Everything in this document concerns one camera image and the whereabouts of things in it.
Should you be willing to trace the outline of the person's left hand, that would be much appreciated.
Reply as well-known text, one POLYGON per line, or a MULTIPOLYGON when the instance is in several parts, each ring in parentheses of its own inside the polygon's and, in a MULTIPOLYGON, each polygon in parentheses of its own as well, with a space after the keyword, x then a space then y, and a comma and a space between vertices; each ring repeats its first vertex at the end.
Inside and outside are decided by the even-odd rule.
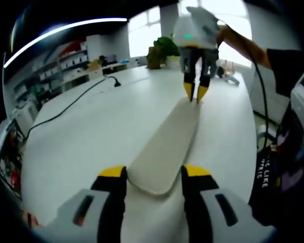
POLYGON ((22 218, 30 228, 44 227, 43 224, 39 223, 36 216, 25 210, 22 212, 22 218))

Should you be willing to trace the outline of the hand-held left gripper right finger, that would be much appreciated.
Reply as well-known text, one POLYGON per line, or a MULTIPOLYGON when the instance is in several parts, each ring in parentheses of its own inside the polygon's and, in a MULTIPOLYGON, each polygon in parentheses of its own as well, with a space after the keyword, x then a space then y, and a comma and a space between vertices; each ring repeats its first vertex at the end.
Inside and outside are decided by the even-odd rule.
POLYGON ((272 242, 276 230, 252 215, 243 199, 219 188, 204 168, 181 167, 189 242, 272 242))

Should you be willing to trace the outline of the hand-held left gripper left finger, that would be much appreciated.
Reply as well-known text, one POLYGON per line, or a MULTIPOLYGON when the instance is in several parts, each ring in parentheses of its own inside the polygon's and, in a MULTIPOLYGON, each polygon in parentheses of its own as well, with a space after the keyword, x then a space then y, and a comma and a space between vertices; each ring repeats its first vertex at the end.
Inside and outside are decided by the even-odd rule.
POLYGON ((37 236, 42 242, 121 242, 126 192, 127 168, 105 169, 90 189, 81 189, 37 228, 37 236))

